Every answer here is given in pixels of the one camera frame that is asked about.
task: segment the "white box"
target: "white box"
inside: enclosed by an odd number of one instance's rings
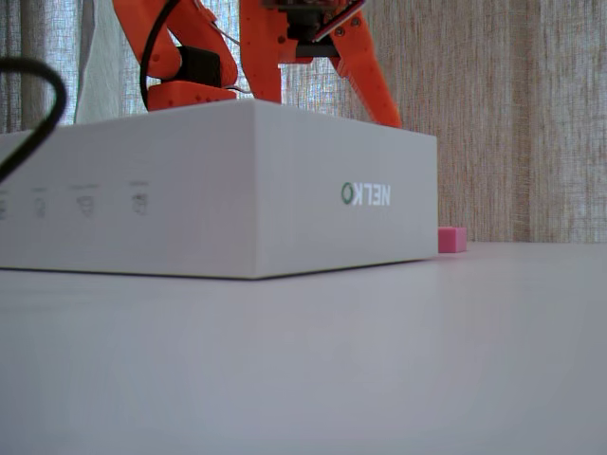
[[[0,266],[255,279],[425,259],[436,179],[433,136],[259,100],[69,126],[0,188]]]

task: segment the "box logo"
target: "box logo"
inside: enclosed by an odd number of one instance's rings
[[[390,207],[390,185],[379,183],[350,183],[341,187],[341,200],[346,206]]]

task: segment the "pink cube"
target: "pink cube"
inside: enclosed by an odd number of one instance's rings
[[[439,253],[461,253],[462,251],[466,251],[466,240],[465,227],[438,228]]]

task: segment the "beige curtain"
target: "beige curtain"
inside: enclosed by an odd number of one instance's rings
[[[0,51],[64,73],[65,122],[143,112],[110,4],[0,0]],[[237,0],[205,4],[238,38]],[[441,225],[476,241],[607,241],[607,2],[372,0],[366,15],[404,127],[438,137]],[[2,131],[48,105],[32,87],[2,77]],[[283,87],[286,103],[368,120],[326,61],[286,68]]]

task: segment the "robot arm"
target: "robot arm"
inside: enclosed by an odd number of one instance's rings
[[[359,9],[365,0],[240,0],[241,63],[253,96],[282,102],[280,64],[331,59],[373,121],[400,127],[400,115],[377,63]],[[141,55],[165,0],[114,0],[135,55]],[[150,89],[149,109],[234,99],[227,89],[236,63],[199,0],[181,0],[158,36],[148,74],[163,80]],[[183,44],[177,48],[168,30]]]

